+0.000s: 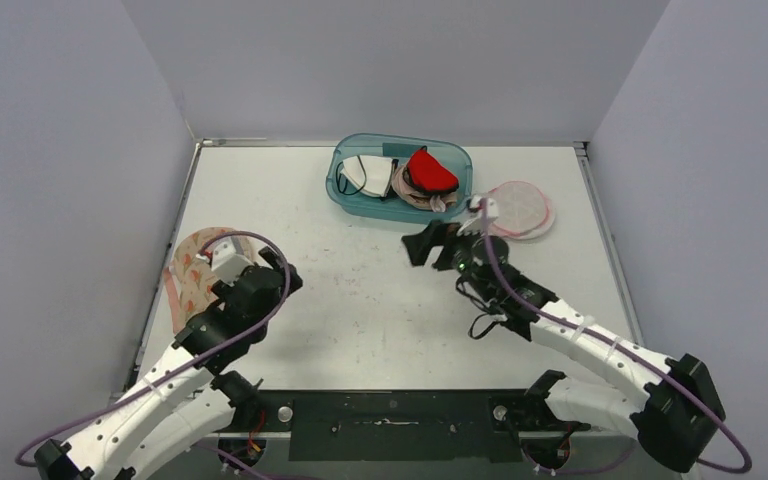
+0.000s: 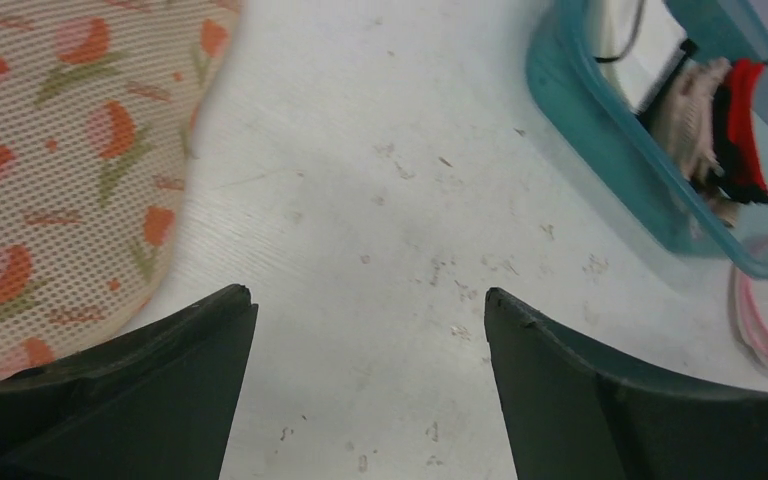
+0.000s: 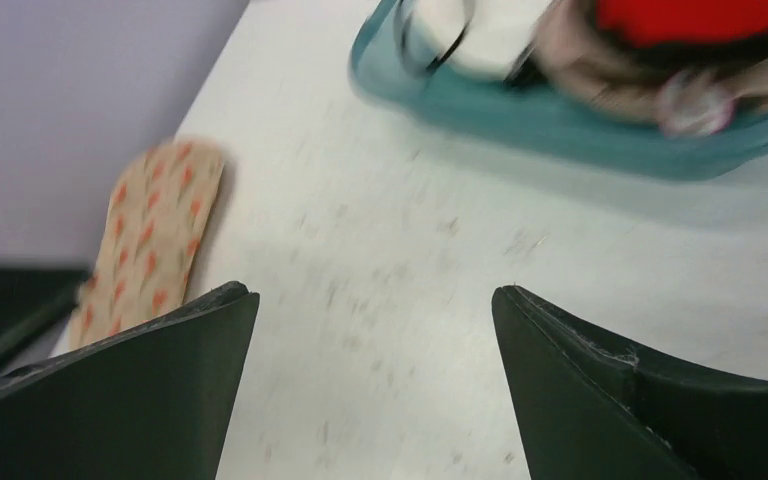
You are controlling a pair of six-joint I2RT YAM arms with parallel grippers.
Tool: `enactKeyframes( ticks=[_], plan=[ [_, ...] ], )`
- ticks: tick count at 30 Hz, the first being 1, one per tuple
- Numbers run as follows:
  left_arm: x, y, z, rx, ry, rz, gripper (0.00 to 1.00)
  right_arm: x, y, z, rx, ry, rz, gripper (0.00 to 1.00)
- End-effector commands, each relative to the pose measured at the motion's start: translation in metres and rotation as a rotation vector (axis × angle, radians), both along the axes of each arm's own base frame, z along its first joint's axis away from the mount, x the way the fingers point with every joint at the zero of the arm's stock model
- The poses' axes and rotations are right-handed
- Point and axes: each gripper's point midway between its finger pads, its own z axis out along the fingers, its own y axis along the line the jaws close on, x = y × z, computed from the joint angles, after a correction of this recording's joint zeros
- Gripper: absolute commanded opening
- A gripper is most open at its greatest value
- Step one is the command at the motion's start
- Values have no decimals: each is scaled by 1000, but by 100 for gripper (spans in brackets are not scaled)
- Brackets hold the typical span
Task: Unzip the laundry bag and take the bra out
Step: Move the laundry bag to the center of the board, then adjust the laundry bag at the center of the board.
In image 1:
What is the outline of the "white mesh laundry bag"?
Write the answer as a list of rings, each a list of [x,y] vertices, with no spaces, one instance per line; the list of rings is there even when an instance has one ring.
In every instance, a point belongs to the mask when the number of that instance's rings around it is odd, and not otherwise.
[[[530,241],[546,234],[553,226],[556,212],[551,199],[536,185],[508,181],[488,192],[499,210],[490,232],[510,240]]]

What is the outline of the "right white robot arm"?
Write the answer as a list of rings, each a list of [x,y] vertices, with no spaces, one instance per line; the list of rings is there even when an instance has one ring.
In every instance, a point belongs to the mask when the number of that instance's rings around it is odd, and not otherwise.
[[[554,350],[603,380],[577,382],[546,373],[525,402],[528,421],[548,429],[558,421],[622,433],[661,466],[687,473],[725,419],[707,365],[691,354],[676,359],[649,350],[576,311],[552,290],[508,262],[508,244],[497,236],[463,233],[457,223],[430,222],[401,239],[409,262],[454,271],[500,325]]]

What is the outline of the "red bra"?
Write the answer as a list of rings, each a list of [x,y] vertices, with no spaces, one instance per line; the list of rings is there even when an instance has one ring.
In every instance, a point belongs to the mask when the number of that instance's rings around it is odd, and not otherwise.
[[[431,155],[426,146],[410,156],[403,177],[409,186],[427,195],[447,195],[460,186],[458,177]]]

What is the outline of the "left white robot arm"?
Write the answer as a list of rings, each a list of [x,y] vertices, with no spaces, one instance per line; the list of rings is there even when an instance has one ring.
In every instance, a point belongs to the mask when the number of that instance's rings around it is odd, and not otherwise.
[[[216,300],[191,317],[146,375],[117,402],[34,453],[43,479],[145,479],[203,437],[257,420],[256,384],[232,363],[263,341],[303,281],[269,243],[252,262],[222,239],[209,255]]]

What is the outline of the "beige bra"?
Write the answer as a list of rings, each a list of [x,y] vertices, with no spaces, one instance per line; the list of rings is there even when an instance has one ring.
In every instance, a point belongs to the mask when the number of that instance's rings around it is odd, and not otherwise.
[[[424,211],[444,213],[454,207],[459,199],[457,191],[446,194],[423,193],[407,181],[407,167],[398,166],[391,178],[391,191],[410,206]]]

